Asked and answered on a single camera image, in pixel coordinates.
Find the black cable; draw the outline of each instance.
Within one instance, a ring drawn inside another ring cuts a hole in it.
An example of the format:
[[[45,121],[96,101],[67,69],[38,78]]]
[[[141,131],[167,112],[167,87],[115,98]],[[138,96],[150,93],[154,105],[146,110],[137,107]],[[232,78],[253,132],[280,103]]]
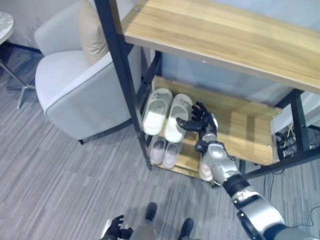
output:
[[[281,175],[281,174],[284,173],[284,171],[285,171],[285,170],[283,169],[281,172],[274,172],[273,174],[274,174],[274,175]]]
[[[264,175],[264,181],[263,181],[263,196],[266,196],[266,180],[267,180],[267,175]]]
[[[311,213],[312,213],[313,210],[315,210],[315,209],[320,209],[320,206],[315,206],[315,207],[312,208],[311,211],[310,211],[309,217],[310,217],[310,220],[311,220],[311,225],[309,225],[309,224],[298,224],[298,225],[294,225],[292,228],[297,228],[297,227],[301,227],[301,226],[312,227],[312,226],[314,225],[314,221],[313,221],[313,219],[312,219]]]
[[[271,181],[271,187],[270,187],[270,193],[269,193],[269,200],[271,200],[272,187],[274,186],[274,181],[275,181],[275,174],[272,173],[272,181]]]

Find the cushion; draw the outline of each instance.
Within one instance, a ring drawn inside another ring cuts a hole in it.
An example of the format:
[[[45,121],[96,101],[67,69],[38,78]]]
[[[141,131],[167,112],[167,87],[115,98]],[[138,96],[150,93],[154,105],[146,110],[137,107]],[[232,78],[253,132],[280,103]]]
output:
[[[78,15],[78,28],[82,50],[90,65],[98,62],[109,51],[97,11],[82,0]]]
[[[45,56],[35,72],[35,89],[43,109],[51,99],[90,65],[81,50],[62,51]]]

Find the lower shelf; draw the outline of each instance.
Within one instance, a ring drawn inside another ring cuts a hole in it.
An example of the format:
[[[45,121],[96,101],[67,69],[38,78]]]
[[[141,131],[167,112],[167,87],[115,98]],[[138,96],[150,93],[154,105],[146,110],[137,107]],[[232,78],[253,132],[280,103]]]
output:
[[[156,89],[167,88],[174,95],[178,93],[187,94],[193,102],[203,102],[208,111],[215,114],[219,125],[218,141],[224,143],[229,155],[259,165],[274,163],[274,150],[276,151],[276,148],[273,147],[274,140],[271,134],[269,114],[274,114],[275,111],[278,111],[277,109],[244,100],[241,100],[242,107],[239,107],[239,104],[236,105],[235,103],[240,100],[234,97],[217,94],[207,89],[193,87],[160,76],[154,77],[154,83]],[[226,102],[234,108],[226,107]],[[192,146],[192,151],[189,152],[192,154],[195,153],[193,147],[196,142],[197,138],[192,136],[186,136],[182,141],[184,145]],[[179,157],[181,163],[180,161],[177,163],[179,171],[181,168],[189,170],[185,166],[187,159],[189,159],[189,156],[183,155],[182,152]],[[198,165],[193,170],[198,172]]]
[[[174,168],[167,169],[162,163],[154,166],[200,179],[198,173],[199,159],[200,154],[191,145],[184,144]]]

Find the white table top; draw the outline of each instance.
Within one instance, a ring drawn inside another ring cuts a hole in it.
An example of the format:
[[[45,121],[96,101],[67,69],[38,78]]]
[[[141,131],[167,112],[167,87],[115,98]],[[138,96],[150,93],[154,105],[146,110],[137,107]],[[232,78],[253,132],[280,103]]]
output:
[[[14,18],[7,12],[0,11],[0,44],[14,32]]]

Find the silver robotic arm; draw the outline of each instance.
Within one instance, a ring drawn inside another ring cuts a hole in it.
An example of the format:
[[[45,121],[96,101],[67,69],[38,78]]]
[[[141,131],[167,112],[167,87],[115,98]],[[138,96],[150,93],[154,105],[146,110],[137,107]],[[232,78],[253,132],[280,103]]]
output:
[[[190,121],[177,118],[177,124],[187,131],[198,132],[195,150],[212,172],[215,182],[225,189],[238,209],[240,220],[252,240],[317,240],[298,228],[290,228],[279,211],[251,186],[228,155],[222,142],[217,141],[218,123],[205,106],[192,106]]]

